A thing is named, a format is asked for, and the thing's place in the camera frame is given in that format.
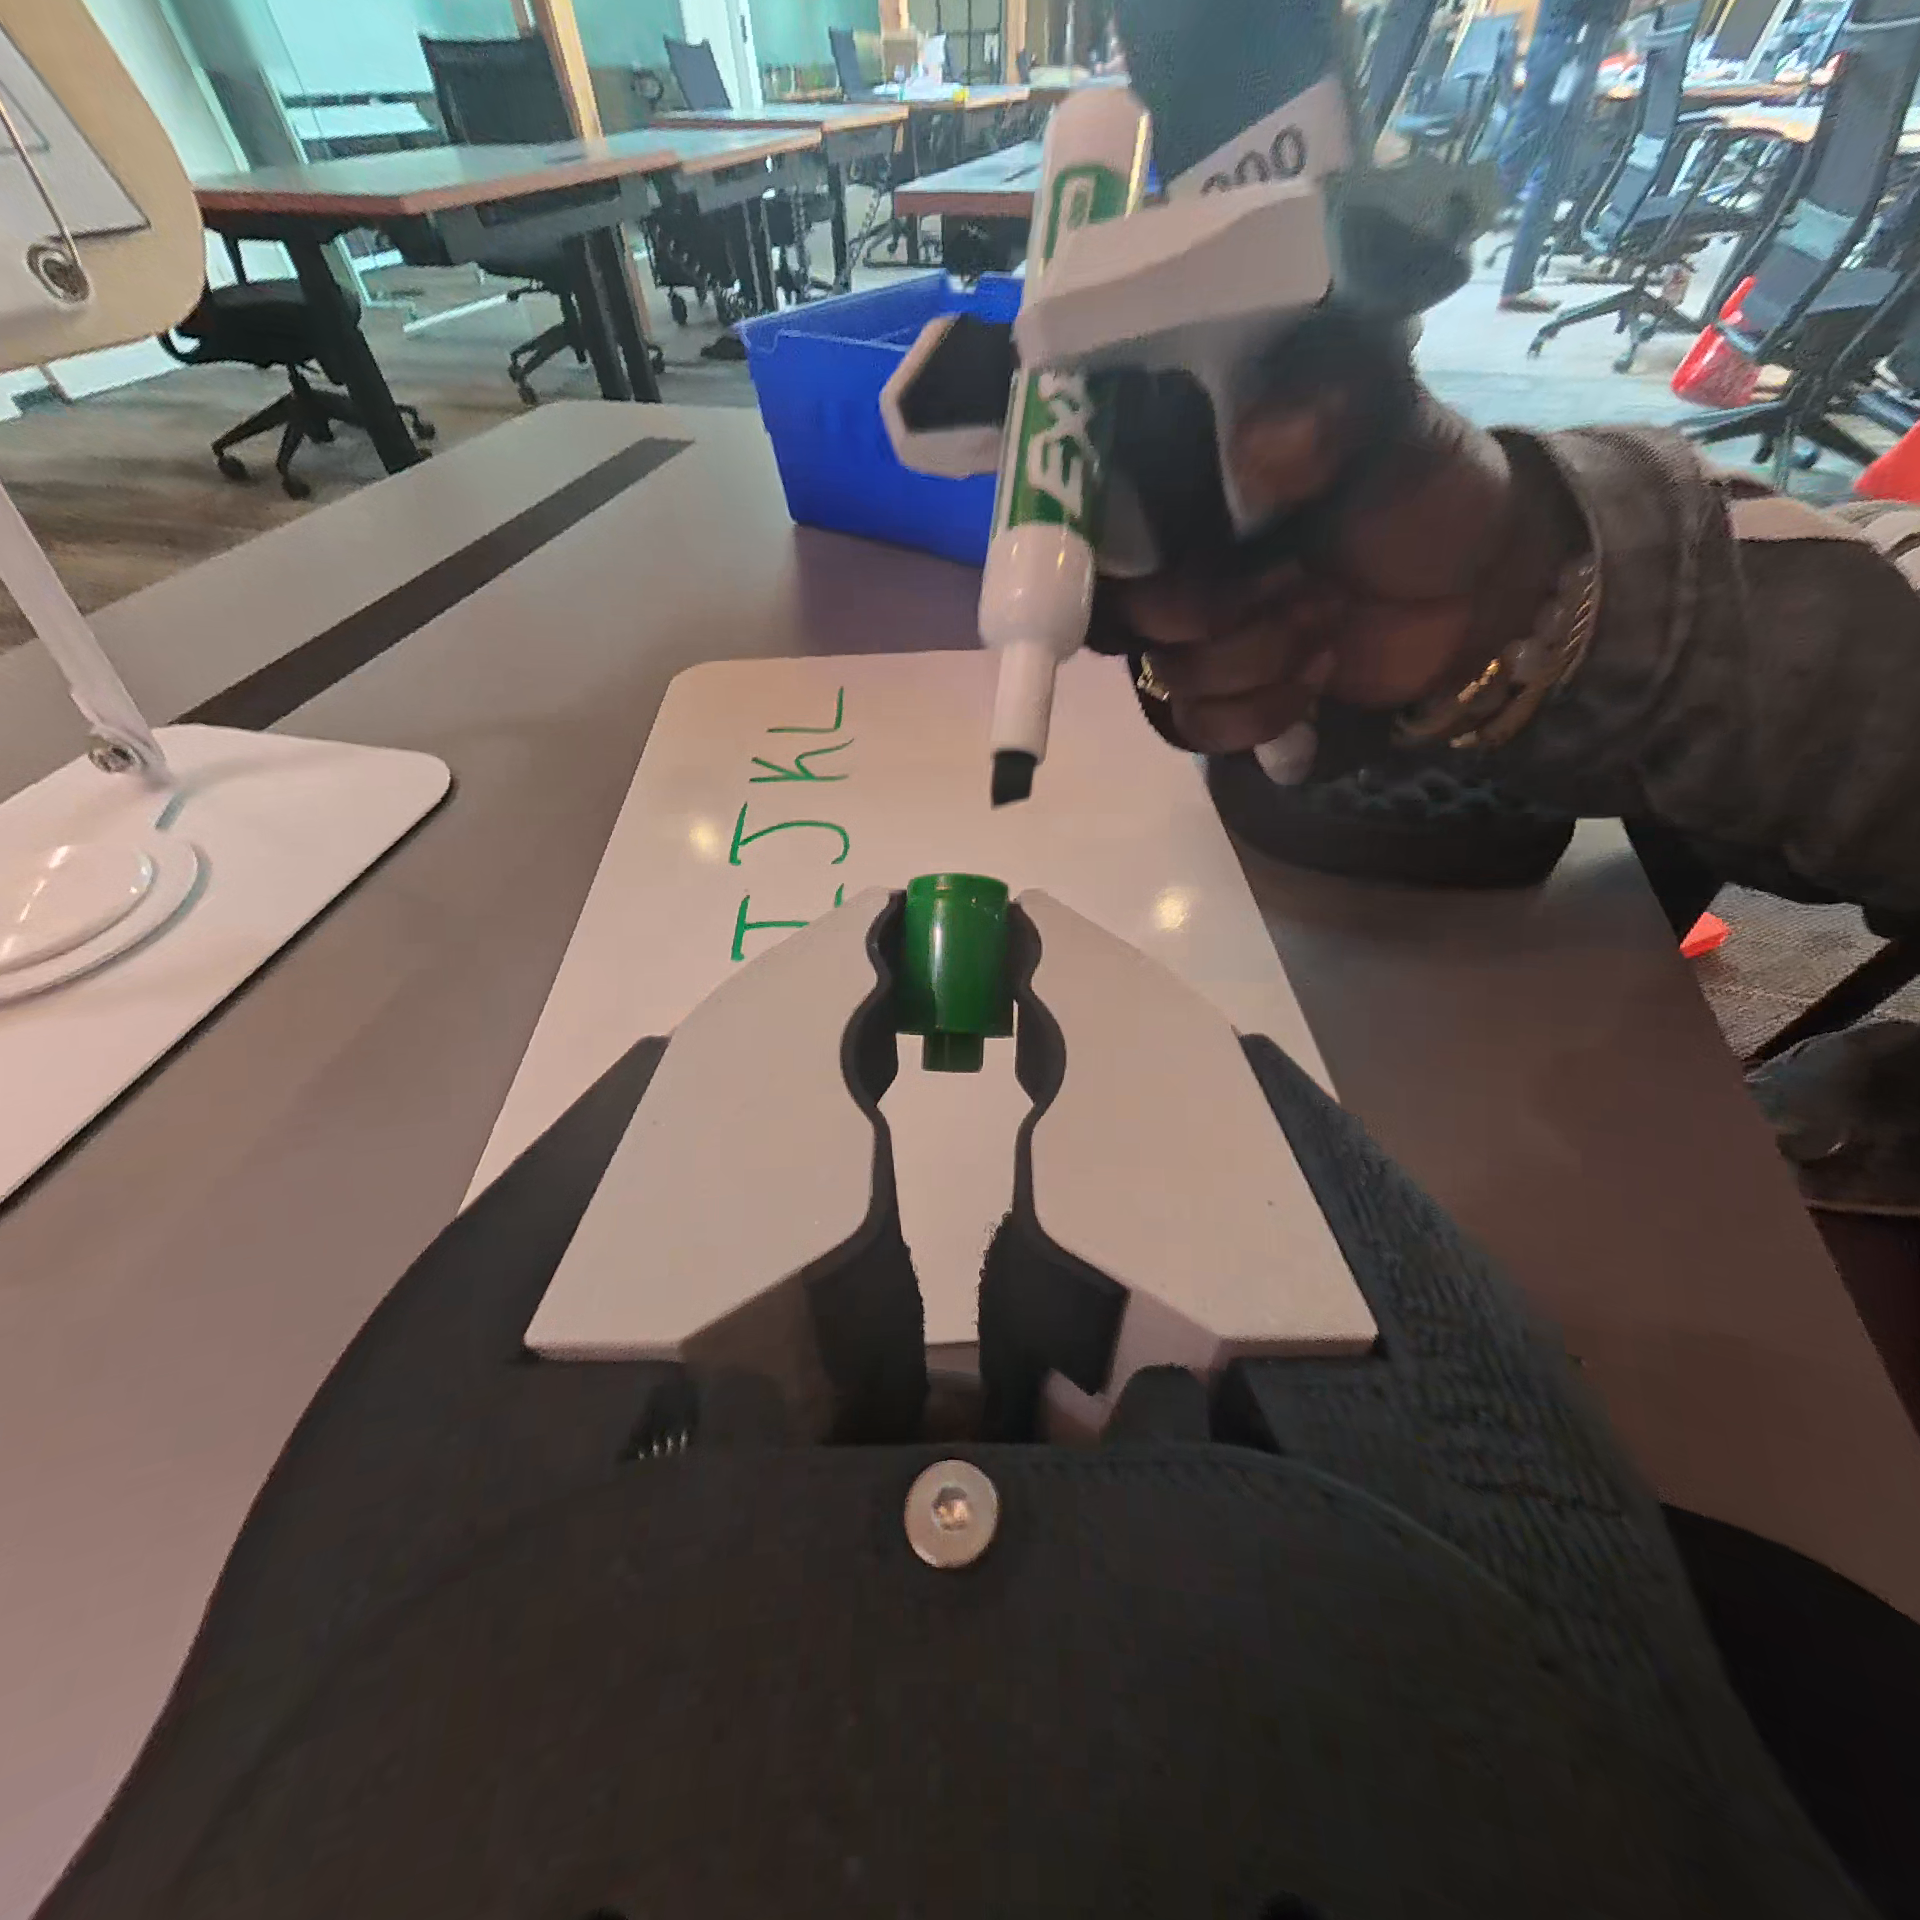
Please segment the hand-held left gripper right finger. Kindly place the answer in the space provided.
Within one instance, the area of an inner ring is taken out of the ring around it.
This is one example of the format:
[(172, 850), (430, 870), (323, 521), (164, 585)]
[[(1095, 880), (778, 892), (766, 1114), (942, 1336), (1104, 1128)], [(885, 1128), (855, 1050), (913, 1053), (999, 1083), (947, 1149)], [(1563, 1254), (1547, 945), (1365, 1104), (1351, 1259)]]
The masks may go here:
[(1230, 1017), (1047, 892), (1011, 905), (1011, 1206), (977, 1290), (990, 1420), (1104, 1420), (1146, 1368), (1362, 1358), (1333, 1225)]

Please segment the person's right hand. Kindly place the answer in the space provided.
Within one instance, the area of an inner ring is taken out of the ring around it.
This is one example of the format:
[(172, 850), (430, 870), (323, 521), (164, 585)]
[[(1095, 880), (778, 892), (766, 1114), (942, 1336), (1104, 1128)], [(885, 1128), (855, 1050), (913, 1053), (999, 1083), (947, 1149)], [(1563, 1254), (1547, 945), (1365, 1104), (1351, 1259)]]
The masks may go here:
[(1249, 754), (1362, 716), (1400, 748), (1472, 754), (1578, 661), (1584, 515), (1430, 395), (1405, 322), (1330, 306), (1286, 326), (1225, 459), (1252, 528), (1094, 592), (1091, 649), (1131, 661), (1173, 745)]

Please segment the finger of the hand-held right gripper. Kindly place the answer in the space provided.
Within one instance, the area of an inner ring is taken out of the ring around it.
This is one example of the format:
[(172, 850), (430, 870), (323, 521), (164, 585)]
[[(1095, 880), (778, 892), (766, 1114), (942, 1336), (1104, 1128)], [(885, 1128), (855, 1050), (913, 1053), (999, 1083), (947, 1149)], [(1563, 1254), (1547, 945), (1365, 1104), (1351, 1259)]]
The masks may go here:
[(1029, 316), (934, 316), (879, 395), (888, 441), (920, 476), (998, 476), (1021, 425), (1033, 367)]
[(1107, 417), (1095, 562), (1146, 572), (1252, 528), (1225, 459), (1234, 401), (1330, 280), (1306, 189), (1139, 202), (1064, 241), (1030, 325), (1043, 363), (1086, 371)]

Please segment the blue plastic bin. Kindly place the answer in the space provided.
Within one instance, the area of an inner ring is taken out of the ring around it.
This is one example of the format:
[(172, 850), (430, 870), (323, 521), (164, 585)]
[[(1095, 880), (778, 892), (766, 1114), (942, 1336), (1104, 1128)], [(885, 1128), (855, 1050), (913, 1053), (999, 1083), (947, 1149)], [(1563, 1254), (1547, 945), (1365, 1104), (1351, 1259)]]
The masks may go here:
[(933, 476), (901, 466), (881, 388), (923, 325), (950, 316), (1011, 322), (1022, 280), (896, 277), (735, 325), (757, 412), (798, 525), (980, 566), (995, 476)]

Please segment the green marker cap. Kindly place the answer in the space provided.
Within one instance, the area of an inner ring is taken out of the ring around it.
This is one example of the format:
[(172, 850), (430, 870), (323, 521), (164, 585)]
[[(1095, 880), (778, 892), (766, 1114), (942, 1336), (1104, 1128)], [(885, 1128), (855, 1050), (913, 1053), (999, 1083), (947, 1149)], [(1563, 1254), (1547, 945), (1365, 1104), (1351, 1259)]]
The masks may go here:
[(923, 1043), (926, 1073), (977, 1073), (990, 1043), (1016, 1029), (1011, 887), (939, 873), (908, 882), (896, 969), (896, 1025)]

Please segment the black knobbly rounded object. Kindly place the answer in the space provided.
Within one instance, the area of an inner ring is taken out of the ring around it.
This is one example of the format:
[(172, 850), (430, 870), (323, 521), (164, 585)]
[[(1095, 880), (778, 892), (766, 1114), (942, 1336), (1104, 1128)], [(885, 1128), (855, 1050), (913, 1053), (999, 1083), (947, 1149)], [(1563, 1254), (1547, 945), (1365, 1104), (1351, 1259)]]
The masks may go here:
[(1578, 815), (1451, 771), (1354, 771), (1283, 785), (1258, 757), (1211, 757), (1206, 782), (1230, 834), (1326, 878), (1430, 892), (1523, 892), (1567, 856)]

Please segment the white table sign stand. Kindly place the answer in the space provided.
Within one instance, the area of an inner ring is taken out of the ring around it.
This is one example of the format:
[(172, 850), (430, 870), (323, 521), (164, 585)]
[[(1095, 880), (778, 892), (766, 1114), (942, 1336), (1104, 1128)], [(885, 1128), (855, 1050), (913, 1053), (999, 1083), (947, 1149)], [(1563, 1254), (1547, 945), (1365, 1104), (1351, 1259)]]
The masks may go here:
[[(4, 371), (126, 347), (203, 292), (169, 133), (86, 3), (4, 4)], [(4, 592), (83, 754), (4, 799), (4, 1200), (453, 791), (445, 760), (154, 726), (11, 493)]]

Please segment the green whiteboard marker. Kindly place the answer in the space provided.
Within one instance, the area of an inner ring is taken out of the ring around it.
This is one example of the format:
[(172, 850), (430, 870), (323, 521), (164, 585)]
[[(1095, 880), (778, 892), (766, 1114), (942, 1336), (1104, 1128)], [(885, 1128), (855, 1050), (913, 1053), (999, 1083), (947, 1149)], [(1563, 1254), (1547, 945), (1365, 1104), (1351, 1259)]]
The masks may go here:
[[(1146, 174), (1149, 112), (1131, 86), (1086, 86), (1054, 106), (1043, 137), (1021, 322), (1040, 316), (1064, 241), (1135, 212)], [(977, 610), (980, 640), (998, 661), (990, 733), (995, 806), (1033, 792), (1060, 668), (1091, 631), (1107, 505), (1110, 432), (1087, 374), (1047, 370), (1022, 333), (1016, 353)]]

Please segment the person's dark shoe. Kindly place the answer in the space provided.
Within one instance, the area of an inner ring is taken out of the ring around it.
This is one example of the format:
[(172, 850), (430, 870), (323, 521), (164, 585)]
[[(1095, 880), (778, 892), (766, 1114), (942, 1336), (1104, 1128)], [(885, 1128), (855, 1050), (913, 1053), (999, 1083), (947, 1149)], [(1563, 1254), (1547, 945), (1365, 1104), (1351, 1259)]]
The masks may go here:
[(1804, 1039), (1745, 1083), (1814, 1211), (1917, 1216), (1917, 1021)]

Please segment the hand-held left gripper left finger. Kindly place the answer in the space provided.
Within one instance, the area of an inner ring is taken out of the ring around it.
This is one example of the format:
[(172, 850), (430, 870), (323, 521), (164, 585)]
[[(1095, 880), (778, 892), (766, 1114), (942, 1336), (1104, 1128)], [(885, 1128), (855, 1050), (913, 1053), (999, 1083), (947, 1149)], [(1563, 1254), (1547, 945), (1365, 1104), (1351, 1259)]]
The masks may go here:
[(532, 1317), (539, 1358), (768, 1379), (799, 1429), (920, 1429), (926, 1306), (881, 1111), (903, 898), (860, 892), (666, 1039)]

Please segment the black office chair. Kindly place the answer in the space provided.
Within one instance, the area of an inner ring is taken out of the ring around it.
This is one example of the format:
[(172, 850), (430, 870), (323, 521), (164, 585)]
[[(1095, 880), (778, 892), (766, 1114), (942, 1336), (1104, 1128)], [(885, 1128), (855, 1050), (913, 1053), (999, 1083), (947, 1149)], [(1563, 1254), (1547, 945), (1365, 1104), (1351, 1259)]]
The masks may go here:
[(286, 378), (275, 401), (210, 442), (230, 481), (253, 479), (238, 449), (277, 429), (277, 481), (286, 497), (308, 500), (310, 486), (298, 470), (299, 450), (334, 442), (337, 429), (374, 433), (367, 409), (347, 393), (342, 335), (318, 316), (295, 277), (206, 284), (189, 316), (155, 345), (185, 370), (241, 367)]

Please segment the white whiteboard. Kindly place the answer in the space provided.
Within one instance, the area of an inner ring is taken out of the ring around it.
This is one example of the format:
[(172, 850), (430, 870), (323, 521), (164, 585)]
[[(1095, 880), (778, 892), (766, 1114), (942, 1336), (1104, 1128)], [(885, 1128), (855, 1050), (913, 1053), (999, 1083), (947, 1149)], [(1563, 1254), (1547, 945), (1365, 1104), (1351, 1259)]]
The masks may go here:
[(658, 709), (469, 1196), (613, 1060), (860, 892), (939, 873), (1047, 892), (1330, 1089), (1197, 761), (1115, 662), (1060, 671), (1033, 795), (990, 801), (985, 652), (713, 661)]

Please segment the row of office chairs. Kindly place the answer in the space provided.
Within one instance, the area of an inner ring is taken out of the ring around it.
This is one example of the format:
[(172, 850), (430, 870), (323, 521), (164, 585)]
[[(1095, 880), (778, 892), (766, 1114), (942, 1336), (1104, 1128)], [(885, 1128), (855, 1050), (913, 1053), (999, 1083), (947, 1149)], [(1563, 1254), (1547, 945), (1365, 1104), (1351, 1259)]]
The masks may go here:
[[(1763, 441), (1787, 466), (1794, 363), (1832, 378), (1844, 335), (1896, 292), (1900, 267), (1865, 260), (1899, 177), (1917, 177), (1917, 4), (1842, 3), (1815, 103), (1697, 96), (1697, 3), (1647, 14), (1642, 86), (1595, 83), (1547, 267), (1595, 270), (1537, 292), (1547, 316), (1499, 311), (1494, 264), (1423, 322), (1416, 363), (1481, 422), (1674, 422)], [(1741, 277), (1741, 347), (1763, 367), (1753, 404), (1701, 409), (1670, 378)]]

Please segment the wooden office desk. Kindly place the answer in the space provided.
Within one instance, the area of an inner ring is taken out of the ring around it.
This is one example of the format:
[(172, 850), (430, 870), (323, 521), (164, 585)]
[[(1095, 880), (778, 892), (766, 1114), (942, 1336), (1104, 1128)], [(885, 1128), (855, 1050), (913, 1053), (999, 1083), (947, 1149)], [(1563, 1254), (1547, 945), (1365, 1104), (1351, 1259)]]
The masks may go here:
[(1029, 137), (991, 154), (903, 181), (894, 192), (913, 267), (950, 277), (1021, 273), (1043, 169), (1043, 141)]
[(607, 401), (655, 404), (658, 371), (631, 284), (625, 227), (642, 225), (670, 192), (713, 181), (757, 201), (772, 162), (823, 144), (817, 126), (637, 129), (598, 141), (517, 147), (421, 147), (392, 154), (258, 167), (195, 182), (203, 225), (238, 241), (281, 246), (318, 301), (323, 333), (346, 354), (347, 395), (364, 409), (381, 459), (419, 450), (399, 421), (364, 325), (327, 249), (350, 230), (388, 236), (416, 267), (467, 267), (500, 251), (559, 251), (586, 277), (576, 292), (587, 357)]

